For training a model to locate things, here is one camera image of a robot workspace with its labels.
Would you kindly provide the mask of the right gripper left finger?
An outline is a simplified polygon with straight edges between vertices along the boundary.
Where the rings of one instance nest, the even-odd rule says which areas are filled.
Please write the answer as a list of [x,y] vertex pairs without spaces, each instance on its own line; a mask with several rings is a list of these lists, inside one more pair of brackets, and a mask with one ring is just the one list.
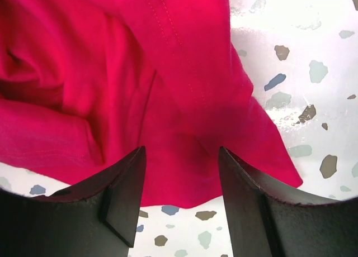
[[146,170],[139,147],[50,196],[1,191],[1,255],[127,256],[134,246]]

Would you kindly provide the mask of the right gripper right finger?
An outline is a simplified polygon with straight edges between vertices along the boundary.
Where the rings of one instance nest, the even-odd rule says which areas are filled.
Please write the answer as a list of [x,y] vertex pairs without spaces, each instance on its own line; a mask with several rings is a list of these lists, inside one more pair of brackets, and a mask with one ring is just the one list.
[[235,257],[357,255],[357,199],[291,187],[219,150],[219,174]]

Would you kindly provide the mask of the crimson red t-shirt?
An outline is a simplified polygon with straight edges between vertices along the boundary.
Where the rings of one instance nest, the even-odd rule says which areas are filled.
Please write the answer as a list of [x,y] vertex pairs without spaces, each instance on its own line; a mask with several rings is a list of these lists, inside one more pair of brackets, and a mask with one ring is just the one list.
[[231,43],[229,0],[1,0],[1,162],[76,184],[140,146],[143,206],[220,196],[222,146],[303,182]]

